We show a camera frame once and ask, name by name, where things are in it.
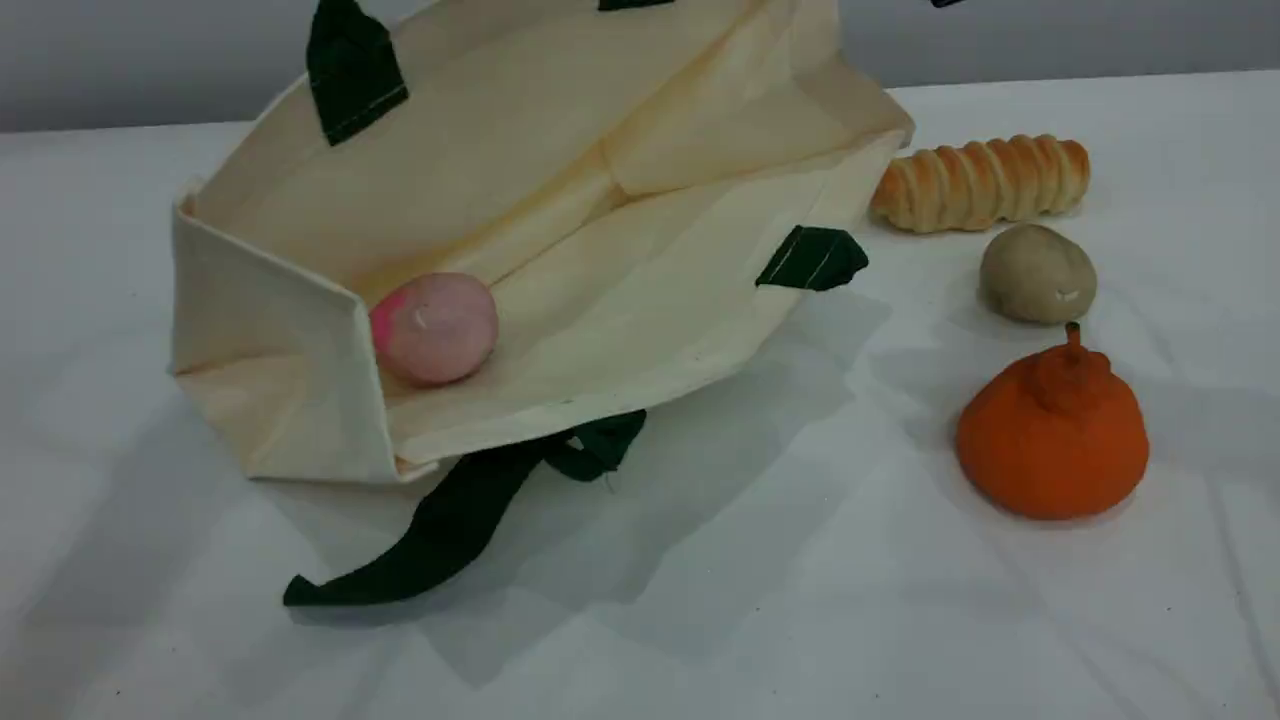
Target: twisted bread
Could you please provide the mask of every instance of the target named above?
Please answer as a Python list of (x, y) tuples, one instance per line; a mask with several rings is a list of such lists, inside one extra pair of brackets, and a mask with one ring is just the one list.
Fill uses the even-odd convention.
[(1089, 154), (1051, 135), (943, 145), (890, 163), (872, 213), (916, 233), (983, 231), (996, 220), (1062, 213), (1089, 187)]

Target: white table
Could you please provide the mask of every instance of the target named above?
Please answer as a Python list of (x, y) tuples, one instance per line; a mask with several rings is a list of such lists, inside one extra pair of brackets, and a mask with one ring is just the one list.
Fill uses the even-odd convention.
[(413, 500), (243, 480), (164, 374), (168, 202), (244, 127), (0, 137), (0, 714), (1276, 717), (1280, 72), (896, 95), (916, 146), (1091, 150), (1050, 224), (1147, 413), (1132, 502), (1048, 529), (974, 496), (954, 414), (1061, 331), (978, 307), (991, 233), (867, 228), (870, 269), (654, 413), (609, 486), (540, 471), (456, 582), (323, 621), (284, 584)]

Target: green fabric strap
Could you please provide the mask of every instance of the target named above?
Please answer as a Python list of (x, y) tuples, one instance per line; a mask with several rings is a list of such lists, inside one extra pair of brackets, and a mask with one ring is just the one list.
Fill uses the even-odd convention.
[(613, 10), (630, 10), (631, 8), (652, 8), (653, 5), (668, 5), (675, 1), (676, 0), (600, 0), (598, 8), (602, 13), (609, 13)]
[(846, 284), (867, 265), (867, 254), (847, 232), (796, 225), (755, 278), (755, 284), (822, 292)]
[(390, 35), (356, 0), (320, 0), (307, 74), (329, 145), (355, 137), (408, 99)]
[[(467, 455), (422, 498), (408, 530), (390, 550), (323, 585), (294, 577), (284, 591), (284, 605), (381, 605), (439, 585), (480, 556), (516, 492), (543, 460), (575, 480), (594, 480), (617, 469), (644, 421), (640, 410)], [(575, 437), (582, 450), (567, 447)]]

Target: pink ball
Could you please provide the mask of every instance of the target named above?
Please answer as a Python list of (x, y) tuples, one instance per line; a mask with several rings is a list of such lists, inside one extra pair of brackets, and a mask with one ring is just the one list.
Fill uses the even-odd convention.
[(369, 314), (383, 365), (404, 380), (442, 386), (480, 369), (498, 342), (498, 306), (471, 275), (429, 273)]

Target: cream tote bag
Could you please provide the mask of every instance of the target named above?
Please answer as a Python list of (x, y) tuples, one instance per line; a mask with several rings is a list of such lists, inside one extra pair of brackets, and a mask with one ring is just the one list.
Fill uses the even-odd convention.
[[(397, 484), (575, 428), (579, 474), (616, 466), (867, 263), (847, 231), (913, 126), (836, 5), (440, 0), (388, 32), (320, 0), (308, 76), (174, 205), (174, 377), (255, 478)], [(421, 391), (367, 310), (433, 270), (500, 333)]]

